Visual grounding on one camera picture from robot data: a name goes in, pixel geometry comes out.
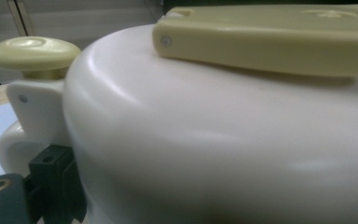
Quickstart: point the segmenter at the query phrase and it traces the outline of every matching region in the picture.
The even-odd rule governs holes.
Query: round knob
[[[21,70],[25,77],[56,79],[79,53],[77,46],[63,40],[18,37],[0,43],[0,67]]]

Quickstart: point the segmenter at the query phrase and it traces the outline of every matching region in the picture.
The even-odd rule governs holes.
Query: curved plastic body
[[[7,98],[17,118],[0,137],[6,173],[29,174],[28,163],[48,145],[71,146],[62,113],[62,80],[17,80]]]
[[[152,29],[65,81],[90,223],[358,223],[358,78],[164,59]]]

